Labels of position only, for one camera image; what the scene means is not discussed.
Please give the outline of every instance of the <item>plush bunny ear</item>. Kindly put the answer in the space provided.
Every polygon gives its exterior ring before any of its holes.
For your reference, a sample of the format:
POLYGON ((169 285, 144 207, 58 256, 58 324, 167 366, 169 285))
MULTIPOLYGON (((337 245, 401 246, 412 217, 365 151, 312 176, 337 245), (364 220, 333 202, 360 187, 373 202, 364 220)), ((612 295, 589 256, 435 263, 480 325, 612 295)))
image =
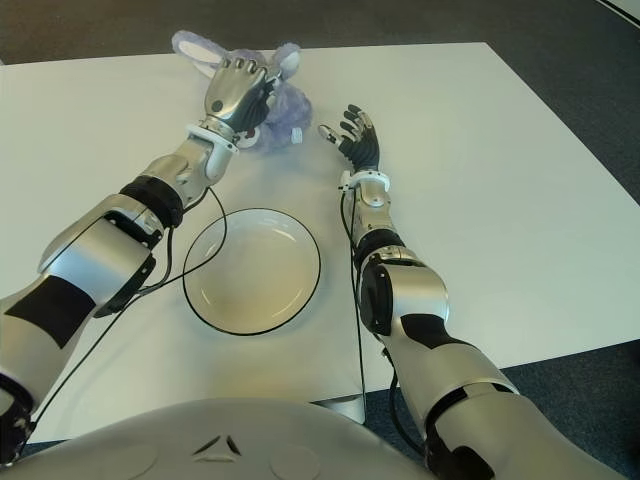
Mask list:
POLYGON ((229 55, 217 43, 186 30, 176 32, 171 38, 171 44, 174 52, 189 58, 208 77, 213 77, 220 60, 229 55))
POLYGON ((283 80, 293 77, 300 64, 300 47, 295 43, 285 43, 275 51, 271 63, 280 68, 283 80))

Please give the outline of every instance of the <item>white plate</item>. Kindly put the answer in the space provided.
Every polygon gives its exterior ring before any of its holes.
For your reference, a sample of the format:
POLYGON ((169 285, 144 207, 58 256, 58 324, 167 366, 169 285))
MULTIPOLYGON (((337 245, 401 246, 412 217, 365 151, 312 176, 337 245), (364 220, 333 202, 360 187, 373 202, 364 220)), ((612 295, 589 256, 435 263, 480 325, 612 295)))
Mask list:
MULTIPOLYGON (((320 252, 307 228, 282 212, 240 210, 227 216, 227 239, 217 257, 184 278, 194 312, 235 335, 268 332, 291 320, 320 279, 320 252)), ((185 270, 211 256, 224 231, 209 225, 189 249, 185 270)))

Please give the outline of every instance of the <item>metal hand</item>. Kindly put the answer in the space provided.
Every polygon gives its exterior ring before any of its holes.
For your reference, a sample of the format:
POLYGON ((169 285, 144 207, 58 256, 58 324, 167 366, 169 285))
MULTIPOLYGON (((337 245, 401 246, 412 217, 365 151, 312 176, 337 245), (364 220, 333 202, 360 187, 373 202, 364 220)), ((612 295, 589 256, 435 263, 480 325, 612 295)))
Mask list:
POLYGON ((215 117, 234 133, 261 124, 269 113, 267 99, 273 90, 267 66, 255 60, 224 59, 213 76, 205 97, 207 116, 215 117))
POLYGON ((348 122, 340 126, 349 135, 340 135, 327 125, 320 125, 318 133, 338 147, 338 150, 353 164, 354 170, 377 170, 380 162, 380 147, 373 123, 363 110, 349 105, 344 112, 348 122))

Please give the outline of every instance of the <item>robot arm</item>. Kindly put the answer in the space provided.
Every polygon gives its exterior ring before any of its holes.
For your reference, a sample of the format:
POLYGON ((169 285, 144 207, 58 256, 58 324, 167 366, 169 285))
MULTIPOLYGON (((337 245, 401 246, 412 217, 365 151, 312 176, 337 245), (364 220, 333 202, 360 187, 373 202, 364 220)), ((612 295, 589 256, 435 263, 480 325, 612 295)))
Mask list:
POLYGON ((622 478, 563 437, 480 350, 449 336, 444 282, 391 221, 373 124, 354 105, 344 115, 351 136, 325 125, 319 132, 353 165, 341 188, 355 202, 348 210, 361 319, 389 353, 427 466, 444 479, 622 478))
POLYGON ((0 465, 17 459, 31 413, 69 359, 86 321, 120 311, 155 266, 152 249, 187 207, 223 176, 236 132, 260 124, 275 76, 254 61, 223 61, 205 98, 206 118, 46 248, 38 278, 0 300, 0 465))

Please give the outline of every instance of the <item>black rim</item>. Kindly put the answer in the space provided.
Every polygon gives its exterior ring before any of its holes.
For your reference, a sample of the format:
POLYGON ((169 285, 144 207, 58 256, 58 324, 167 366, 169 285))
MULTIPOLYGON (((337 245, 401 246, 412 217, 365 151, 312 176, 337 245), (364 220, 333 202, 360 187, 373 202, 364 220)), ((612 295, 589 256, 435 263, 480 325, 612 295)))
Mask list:
POLYGON ((204 227, 202 229, 202 231, 198 234, 198 236, 195 238, 195 240, 193 241, 193 243, 191 244, 191 246, 189 247, 189 250, 187 251, 187 255, 185 256, 184 259, 184 264, 182 266, 182 292, 184 293, 184 297, 187 299, 187 303, 189 304, 189 307, 191 308, 191 311, 193 311, 193 313, 196 314, 196 316, 205 324, 207 324, 208 326, 210 326, 211 328, 218 330, 219 332, 223 332, 223 333, 228 333, 229 335, 237 335, 239 337, 253 337, 256 335, 262 335, 263 333, 267 333, 267 332, 272 332, 273 330, 280 328, 281 326, 289 323, 291 320, 293 320, 302 310, 304 310, 304 308, 307 306, 307 304, 309 303, 309 301, 311 301, 311 299, 313 298, 313 296, 316 293, 316 289, 318 288, 318 284, 320 283, 320 275, 322 272, 322 257, 320 256, 320 249, 318 248, 318 242, 316 242, 316 238, 313 236, 313 234, 311 233, 311 231, 307 228, 307 226, 302 223, 300 220, 298 220, 296 217, 294 217, 293 215, 290 215, 286 212, 280 211, 280 210, 276 210, 273 208, 243 208, 240 210, 235 210, 231 213, 227 214, 227 219, 235 214, 235 213, 240 213, 240 212, 246 212, 248 210, 265 210, 268 212, 276 212, 279 213, 281 215, 286 215, 289 218, 292 218, 293 220, 295 220, 296 222, 298 222, 299 225, 302 226, 302 228, 304 228, 306 230, 306 232, 309 234, 309 237, 311 237, 311 240, 313 241, 313 245, 316 247, 316 255, 318 256, 318 275, 316 276, 316 283, 313 285, 313 290, 311 290, 311 293, 309 294, 309 297, 307 298, 307 300, 302 304, 302 306, 293 314, 291 315, 289 318, 287 318, 284 322, 276 325, 275 327, 271 327, 268 328, 267 330, 261 330, 259 332, 253 332, 253 333, 237 333, 237 332, 230 332, 228 330, 224 330, 222 328, 216 327, 215 325, 212 325, 211 323, 207 322, 207 320, 205 320, 202 315, 200 315, 198 313, 198 311, 196 310, 196 308, 193 306, 193 304, 191 303, 191 300, 189 299, 189 294, 187 293, 187 285, 186 285, 186 275, 184 275, 185 271, 186 271, 186 267, 187 267, 187 261, 189 260, 189 255, 191 254, 191 250, 193 249, 194 245, 198 242, 198 240, 200 239, 200 237, 202 235, 204 235, 204 233, 209 230, 209 228, 211 228, 213 225, 215 225, 216 223, 218 223, 219 221, 222 220, 222 217, 215 219, 213 222, 211 222, 209 225, 207 225, 206 227, 204 227))

